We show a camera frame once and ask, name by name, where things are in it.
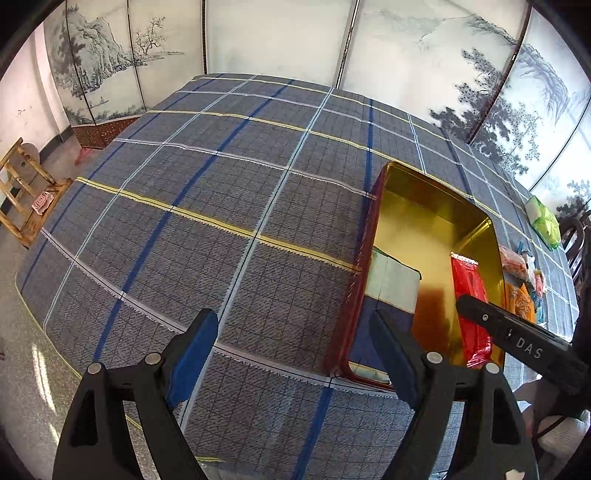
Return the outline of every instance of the wooden stool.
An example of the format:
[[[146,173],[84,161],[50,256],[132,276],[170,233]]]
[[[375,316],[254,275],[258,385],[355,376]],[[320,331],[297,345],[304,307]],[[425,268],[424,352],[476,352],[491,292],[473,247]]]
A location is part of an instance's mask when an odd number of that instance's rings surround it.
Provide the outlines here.
[[[15,166],[9,163],[9,160],[14,158],[16,155],[19,155],[24,160],[22,163],[23,166],[25,162],[28,163],[45,180],[49,182],[49,185],[40,192],[35,192],[33,187],[31,187],[29,182],[23,178],[22,174],[17,171]],[[8,153],[4,155],[4,158],[0,160],[0,170],[2,168],[5,168],[8,172],[9,179],[8,183],[5,183],[0,179],[0,191],[6,195],[6,198],[14,205],[18,213],[23,217],[24,221],[22,226],[19,228],[2,212],[0,212],[0,221],[12,232],[14,236],[16,236],[21,241],[25,248],[29,248],[35,238],[37,238],[37,235],[39,235],[39,232],[45,224],[47,217],[53,211],[53,207],[55,207],[61,196],[64,195],[64,192],[70,187],[70,185],[72,185],[74,181],[72,179],[56,181],[50,175],[50,173],[44,169],[41,164],[37,163],[35,158],[33,158],[33,156],[26,152],[26,150],[22,147],[22,138],[19,138],[8,151]],[[14,196],[11,193],[11,189],[18,187],[19,185],[21,190],[16,196]],[[47,206],[43,214],[39,215],[35,210],[33,210],[31,204],[43,192],[51,193],[51,195],[53,195],[53,200]],[[22,197],[26,193],[28,193],[32,199],[29,203],[23,204]]]

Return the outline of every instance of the plastic bag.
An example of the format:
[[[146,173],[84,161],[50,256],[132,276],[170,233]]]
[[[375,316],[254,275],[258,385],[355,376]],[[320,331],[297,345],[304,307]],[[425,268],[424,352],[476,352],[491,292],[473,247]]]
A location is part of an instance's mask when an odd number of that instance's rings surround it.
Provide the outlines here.
[[[535,293],[538,297],[546,293],[546,278],[541,270],[535,271]]]
[[[478,262],[452,253],[453,285],[456,299],[468,294],[482,301],[488,301],[484,282],[478,274]],[[466,366],[479,367],[491,361],[492,340],[488,332],[470,320],[459,316],[460,330],[464,340]]]
[[[560,245],[560,229],[554,214],[535,195],[525,204],[525,212],[530,225],[546,246],[550,250],[556,250]]]
[[[503,245],[499,245],[499,253],[501,254],[503,272],[509,273],[521,280],[527,280],[527,268],[522,256]]]
[[[506,309],[508,312],[515,313],[528,322],[537,323],[535,318],[534,302],[527,293],[527,288],[522,285],[521,288],[514,287],[510,283],[505,283],[505,294],[507,299]]]
[[[525,262],[525,271],[527,272],[527,277],[523,280],[526,280],[532,286],[535,286],[535,257],[529,250],[524,248],[523,242],[519,242],[517,253],[523,257]]]

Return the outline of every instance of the plaid tablecloth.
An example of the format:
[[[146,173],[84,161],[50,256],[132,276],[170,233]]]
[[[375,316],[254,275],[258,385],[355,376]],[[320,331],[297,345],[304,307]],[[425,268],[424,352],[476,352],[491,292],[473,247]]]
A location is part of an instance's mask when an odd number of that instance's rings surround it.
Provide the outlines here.
[[[217,311],[219,340],[177,412],[195,454],[277,478],[378,478],[411,412],[326,377],[323,358],[367,192],[394,159],[475,202],[501,244],[526,243],[547,275],[548,328],[572,335],[564,252],[531,229],[530,194],[502,169],[391,106],[245,74],[195,78],[105,148],[56,206],[17,287],[79,372],[93,359],[137,362],[201,307]],[[505,375],[512,387],[535,376],[512,358]]]

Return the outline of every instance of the wall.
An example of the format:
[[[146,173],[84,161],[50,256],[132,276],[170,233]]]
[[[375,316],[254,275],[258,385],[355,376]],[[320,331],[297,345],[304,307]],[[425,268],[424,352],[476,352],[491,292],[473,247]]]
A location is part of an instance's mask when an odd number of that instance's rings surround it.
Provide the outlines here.
[[[208,73],[332,85],[353,1],[207,0]],[[71,124],[90,131],[114,119],[132,121],[203,74],[201,4],[69,0],[57,8],[45,21],[47,53]],[[557,213],[591,198],[584,173],[589,136],[573,133],[591,84],[547,20],[532,9],[526,23],[526,0],[359,5],[342,89],[466,140],[515,56],[474,149]],[[577,174],[558,174],[566,165]]]
[[[41,25],[0,80],[0,156],[19,137],[41,150],[68,126],[49,68]],[[8,178],[4,170],[0,178]],[[0,193],[0,203],[4,199]]]

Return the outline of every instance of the white wall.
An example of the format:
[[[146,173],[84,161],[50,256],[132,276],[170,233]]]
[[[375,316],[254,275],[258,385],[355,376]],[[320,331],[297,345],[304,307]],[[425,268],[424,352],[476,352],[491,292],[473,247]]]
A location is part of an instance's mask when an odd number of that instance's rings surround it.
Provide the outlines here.
[[[0,80],[0,158],[22,137],[39,150],[70,123],[57,96],[40,25]],[[0,172],[2,180],[6,172]],[[5,196],[0,193],[0,203]]]

